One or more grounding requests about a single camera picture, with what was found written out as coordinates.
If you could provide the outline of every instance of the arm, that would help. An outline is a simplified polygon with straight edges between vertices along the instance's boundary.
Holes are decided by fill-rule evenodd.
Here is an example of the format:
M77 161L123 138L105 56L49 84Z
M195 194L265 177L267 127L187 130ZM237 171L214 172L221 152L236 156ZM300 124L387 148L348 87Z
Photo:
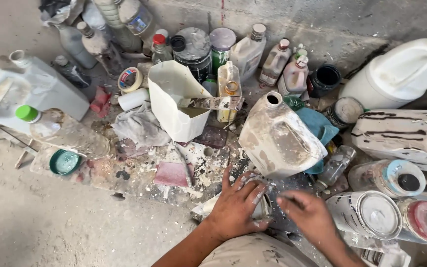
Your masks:
M251 215L267 186L258 180L245 184L252 172L242 174L230 185L230 168L223 173L222 194L210 215L152 267L197 267L224 241L266 230L272 219L253 220Z
M343 241L325 202L305 191L287 191L277 203L305 238L335 267L366 267L362 259Z

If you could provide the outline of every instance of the masking tape roll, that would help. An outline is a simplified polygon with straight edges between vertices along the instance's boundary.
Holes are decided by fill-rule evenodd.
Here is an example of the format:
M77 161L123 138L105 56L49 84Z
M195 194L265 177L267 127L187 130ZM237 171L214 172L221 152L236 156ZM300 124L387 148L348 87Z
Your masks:
M127 84L128 76L130 75L136 75L134 84L132 85ZM126 70L124 70L120 75L120 77L118 78L118 88L122 92L129 93L138 89L142 82L143 82L143 74L141 74L141 72L137 68L129 67Z

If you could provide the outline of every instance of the gray rag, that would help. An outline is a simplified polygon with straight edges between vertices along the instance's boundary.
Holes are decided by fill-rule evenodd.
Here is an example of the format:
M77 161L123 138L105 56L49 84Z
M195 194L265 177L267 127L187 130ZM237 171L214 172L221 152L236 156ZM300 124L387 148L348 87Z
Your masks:
M162 146L171 140L154 113L151 103L145 101L137 109L121 112L111 125L119 140L130 138L138 147Z

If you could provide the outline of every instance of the green bottle cap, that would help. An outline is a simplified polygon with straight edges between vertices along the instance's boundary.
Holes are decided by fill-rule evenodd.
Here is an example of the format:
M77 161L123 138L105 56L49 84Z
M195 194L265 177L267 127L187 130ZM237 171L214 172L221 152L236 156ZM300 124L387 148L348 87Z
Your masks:
M16 109L16 117L19 119L30 122L37 118L39 111L32 106L22 105Z

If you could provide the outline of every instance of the paint-stained hand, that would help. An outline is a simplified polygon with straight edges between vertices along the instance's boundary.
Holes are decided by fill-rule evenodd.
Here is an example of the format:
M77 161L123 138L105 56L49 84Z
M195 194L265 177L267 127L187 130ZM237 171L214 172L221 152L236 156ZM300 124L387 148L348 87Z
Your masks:
M210 224L212 231L221 241L249 233L264 231L272 218L253 220L251 215L268 189L259 180L246 181L255 176L253 172L245 172L230 185L229 165L223 173L222 194L212 212L202 223Z
M335 223L324 200L306 191L290 190L277 197L276 203L311 244L319 247L327 240L337 239Z

